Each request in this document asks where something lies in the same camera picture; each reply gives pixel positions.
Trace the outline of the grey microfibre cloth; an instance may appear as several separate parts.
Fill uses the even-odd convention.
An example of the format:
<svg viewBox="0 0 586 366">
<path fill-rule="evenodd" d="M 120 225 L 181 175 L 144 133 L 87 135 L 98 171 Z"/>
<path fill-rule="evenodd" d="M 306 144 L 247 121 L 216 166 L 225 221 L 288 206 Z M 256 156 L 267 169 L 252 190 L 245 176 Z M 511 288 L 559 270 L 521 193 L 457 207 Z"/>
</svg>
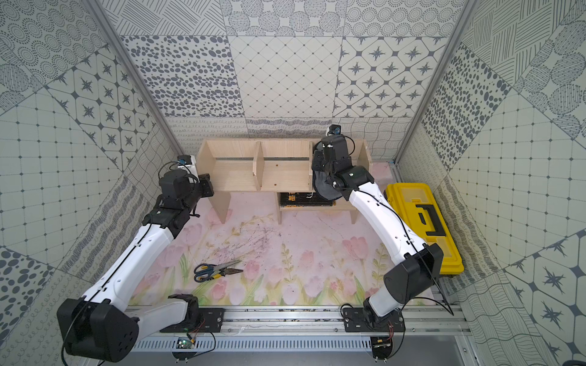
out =
<svg viewBox="0 0 586 366">
<path fill-rule="evenodd" d="M 312 184 L 314 191 L 324 200 L 336 201 L 343 197 L 343 195 L 327 181 L 327 174 L 325 172 L 314 171 Z"/>
</svg>

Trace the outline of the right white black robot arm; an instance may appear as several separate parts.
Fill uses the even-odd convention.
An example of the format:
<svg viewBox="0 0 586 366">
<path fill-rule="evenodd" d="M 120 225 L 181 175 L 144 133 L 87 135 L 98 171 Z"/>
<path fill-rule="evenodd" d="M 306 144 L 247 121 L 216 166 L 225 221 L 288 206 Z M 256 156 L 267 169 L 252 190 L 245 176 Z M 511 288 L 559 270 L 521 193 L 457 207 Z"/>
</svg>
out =
<svg viewBox="0 0 586 366">
<path fill-rule="evenodd" d="M 346 136 L 327 134 L 314 146 L 313 153 L 314 190 L 328 201 L 343 198 L 354 206 L 395 264 L 384 275 L 384 285 L 363 305 L 366 319 L 380 323 L 437 284 L 443 251 L 436 244 L 427 244 L 401 219 L 368 169 L 353 164 Z"/>
</svg>

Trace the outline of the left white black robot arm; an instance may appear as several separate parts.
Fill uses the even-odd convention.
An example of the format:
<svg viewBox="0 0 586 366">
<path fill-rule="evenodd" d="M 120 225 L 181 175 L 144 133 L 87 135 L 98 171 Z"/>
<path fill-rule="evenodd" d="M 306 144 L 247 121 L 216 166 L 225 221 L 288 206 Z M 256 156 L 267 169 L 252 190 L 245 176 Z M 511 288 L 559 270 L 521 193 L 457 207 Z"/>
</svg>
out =
<svg viewBox="0 0 586 366">
<path fill-rule="evenodd" d="M 195 216 L 198 201 L 214 194 L 210 176 L 197 175 L 194 165 L 179 164 L 159 184 L 162 192 L 128 248 L 84 295 L 60 305 L 62 356 L 119 362 L 155 332 L 189 332 L 201 324 L 198 298 L 190 294 L 172 294 L 146 310 L 128 309 L 151 265 Z"/>
</svg>

